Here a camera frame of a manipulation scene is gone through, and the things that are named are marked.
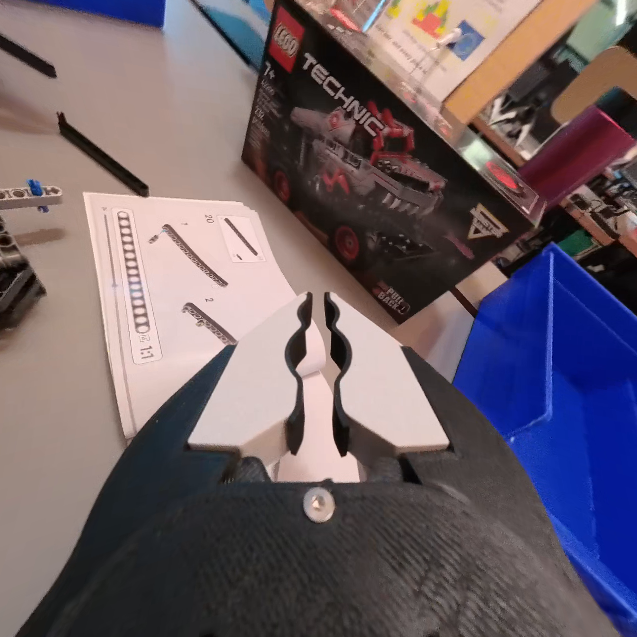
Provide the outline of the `blue plastic bin with dividers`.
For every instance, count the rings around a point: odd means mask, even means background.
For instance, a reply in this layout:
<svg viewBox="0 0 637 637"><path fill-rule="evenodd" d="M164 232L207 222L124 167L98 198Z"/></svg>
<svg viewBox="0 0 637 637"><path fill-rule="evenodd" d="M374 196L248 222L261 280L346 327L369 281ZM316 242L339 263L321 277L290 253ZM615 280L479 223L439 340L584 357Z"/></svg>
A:
<svg viewBox="0 0 637 637"><path fill-rule="evenodd" d="M636 316L551 244L482 300L454 385L504 437L571 563L636 635Z"/></svg>

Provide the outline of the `grey beam with blue pin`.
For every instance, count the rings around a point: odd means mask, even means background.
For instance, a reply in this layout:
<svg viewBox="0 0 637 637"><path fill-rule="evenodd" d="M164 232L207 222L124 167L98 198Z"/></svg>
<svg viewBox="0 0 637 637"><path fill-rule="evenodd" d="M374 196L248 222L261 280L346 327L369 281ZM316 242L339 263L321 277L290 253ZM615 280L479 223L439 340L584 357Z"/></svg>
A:
<svg viewBox="0 0 637 637"><path fill-rule="evenodd" d="M62 203L62 189L42 185L36 179L28 179L25 187L1 188L1 211L35 208L48 213L50 207Z"/></svg>

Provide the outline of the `black and grey brick assembly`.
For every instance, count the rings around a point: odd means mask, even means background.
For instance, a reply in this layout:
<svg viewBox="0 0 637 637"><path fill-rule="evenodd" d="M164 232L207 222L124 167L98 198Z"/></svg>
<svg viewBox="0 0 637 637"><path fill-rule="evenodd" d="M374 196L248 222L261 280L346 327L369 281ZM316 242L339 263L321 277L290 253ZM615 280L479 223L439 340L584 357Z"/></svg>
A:
<svg viewBox="0 0 637 637"><path fill-rule="evenodd" d="M46 289L1 219L1 332L15 329Z"/></svg>

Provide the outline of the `purple metal tumbler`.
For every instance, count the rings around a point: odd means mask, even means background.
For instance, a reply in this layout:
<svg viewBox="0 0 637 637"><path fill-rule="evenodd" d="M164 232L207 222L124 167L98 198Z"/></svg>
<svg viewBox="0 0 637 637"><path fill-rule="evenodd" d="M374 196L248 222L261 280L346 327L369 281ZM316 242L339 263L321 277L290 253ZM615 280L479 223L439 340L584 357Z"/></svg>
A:
<svg viewBox="0 0 637 637"><path fill-rule="evenodd" d="M547 139L518 172L552 208L635 144L630 131L600 108L590 106Z"/></svg>

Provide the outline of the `brown chair back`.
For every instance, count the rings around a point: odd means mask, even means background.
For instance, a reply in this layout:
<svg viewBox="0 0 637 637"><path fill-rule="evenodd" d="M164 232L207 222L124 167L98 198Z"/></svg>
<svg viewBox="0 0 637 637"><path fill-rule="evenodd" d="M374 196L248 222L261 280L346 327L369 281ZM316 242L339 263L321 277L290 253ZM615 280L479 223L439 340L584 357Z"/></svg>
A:
<svg viewBox="0 0 637 637"><path fill-rule="evenodd" d="M602 51L553 101L551 115L568 123L612 89L636 98L636 55L621 46Z"/></svg>

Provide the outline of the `grey desk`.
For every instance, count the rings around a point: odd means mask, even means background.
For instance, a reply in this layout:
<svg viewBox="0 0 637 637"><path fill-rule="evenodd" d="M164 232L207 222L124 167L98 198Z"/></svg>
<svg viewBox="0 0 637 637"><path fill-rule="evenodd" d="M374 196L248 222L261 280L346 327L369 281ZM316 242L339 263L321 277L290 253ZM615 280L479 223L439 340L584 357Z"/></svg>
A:
<svg viewBox="0 0 637 637"><path fill-rule="evenodd" d="M1 635L14 636L58 576L125 443L116 409L84 192L127 190L63 139L56 113L152 195L239 201L260 215L296 292L335 291L385 330L450 362L443 300L395 322L241 162L256 74L190 1L163 30L1 2L1 33L51 62L48 79L1 56L1 114L33 107L40 132L1 128L1 186L61 187L50 213L8 211L47 291L1 337Z"/></svg>

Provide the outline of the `white printed poster sheet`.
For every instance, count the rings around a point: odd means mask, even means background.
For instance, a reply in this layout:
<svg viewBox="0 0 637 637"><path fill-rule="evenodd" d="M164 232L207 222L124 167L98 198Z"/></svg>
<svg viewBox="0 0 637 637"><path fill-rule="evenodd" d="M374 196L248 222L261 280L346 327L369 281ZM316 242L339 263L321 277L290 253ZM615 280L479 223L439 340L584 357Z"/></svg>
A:
<svg viewBox="0 0 637 637"><path fill-rule="evenodd" d="M362 52L383 57L408 74L418 52L453 28L463 36L456 72L434 75L417 86L445 101L520 23L539 1L300 1L335 24Z"/></svg>

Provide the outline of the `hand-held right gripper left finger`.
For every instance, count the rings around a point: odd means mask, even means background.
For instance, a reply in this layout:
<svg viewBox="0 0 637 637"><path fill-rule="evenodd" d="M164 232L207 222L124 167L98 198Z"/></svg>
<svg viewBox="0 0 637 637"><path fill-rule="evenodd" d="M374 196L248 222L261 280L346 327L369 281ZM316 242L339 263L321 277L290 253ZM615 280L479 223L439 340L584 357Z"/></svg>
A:
<svg viewBox="0 0 637 637"><path fill-rule="evenodd" d="M269 469L296 456L306 426L305 385L321 372L321 337L305 292L240 338L187 443L258 458Z"/></svg>

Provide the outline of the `blue printed box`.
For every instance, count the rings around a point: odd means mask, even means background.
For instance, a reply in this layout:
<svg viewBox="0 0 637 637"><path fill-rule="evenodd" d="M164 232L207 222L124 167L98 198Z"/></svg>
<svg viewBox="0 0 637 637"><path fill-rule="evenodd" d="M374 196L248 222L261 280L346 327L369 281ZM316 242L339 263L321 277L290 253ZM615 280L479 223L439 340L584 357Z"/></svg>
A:
<svg viewBox="0 0 637 637"><path fill-rule="evenodd" d="M190 3L249 68L260 70L273 1Z"/></svg>

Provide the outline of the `white instruction booklet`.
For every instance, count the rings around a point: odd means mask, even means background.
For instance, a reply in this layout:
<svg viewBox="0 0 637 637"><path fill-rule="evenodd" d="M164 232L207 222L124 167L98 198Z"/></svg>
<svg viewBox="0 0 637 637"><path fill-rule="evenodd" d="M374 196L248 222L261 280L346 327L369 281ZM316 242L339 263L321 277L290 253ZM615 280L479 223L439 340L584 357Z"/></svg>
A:
<svg viewBox="0 0 637 637"><path fill-rule="evenodd" d="M243 203L84 192L123 435L293 301Z"/></svg>

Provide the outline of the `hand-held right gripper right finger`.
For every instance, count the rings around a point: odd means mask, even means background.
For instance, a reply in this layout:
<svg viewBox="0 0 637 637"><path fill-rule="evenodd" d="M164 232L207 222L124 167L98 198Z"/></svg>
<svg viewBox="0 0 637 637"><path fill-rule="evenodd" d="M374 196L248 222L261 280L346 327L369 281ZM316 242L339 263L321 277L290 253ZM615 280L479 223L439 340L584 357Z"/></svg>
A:
<svg viewBox="0 0 637 637"><path fill-rule="evenodd" d="M406 348L335 292L323 296L334 379L332 436L344 460L331 482L422 482L409 454L450 440Z"/></svg>

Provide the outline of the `black toy truck set box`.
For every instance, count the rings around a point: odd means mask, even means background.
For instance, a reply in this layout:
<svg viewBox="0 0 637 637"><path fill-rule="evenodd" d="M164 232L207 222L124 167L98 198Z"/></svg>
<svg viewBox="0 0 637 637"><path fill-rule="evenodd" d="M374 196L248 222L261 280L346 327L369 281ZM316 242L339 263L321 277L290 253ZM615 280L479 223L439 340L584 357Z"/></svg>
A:
<svg viewBox="0 0 637 637"><path fill-rule="evenodd" d="M397 323L504 252L546 202L322 1L275 1L243 147Z"/></svg>

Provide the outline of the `long black building beam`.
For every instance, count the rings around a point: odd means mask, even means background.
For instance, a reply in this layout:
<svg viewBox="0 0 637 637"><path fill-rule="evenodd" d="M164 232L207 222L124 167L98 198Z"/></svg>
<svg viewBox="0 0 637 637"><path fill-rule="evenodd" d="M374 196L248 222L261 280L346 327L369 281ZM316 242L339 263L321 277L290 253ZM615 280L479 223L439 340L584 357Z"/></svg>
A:
<svg viewBox="0 0 637 637"><path fill-rule="evenodd" d="M144 198L150 196L150 189L144 181L68 123L63 112L57 112L56 116L60 135L72 146L90 158L135 195Z"/></svg>
<svg viewBox="0 0 637 637"><path fill-rule="evenodd" d="M1 34L1 51L47 78L57 78L54 65L3 34Z"/></svg>

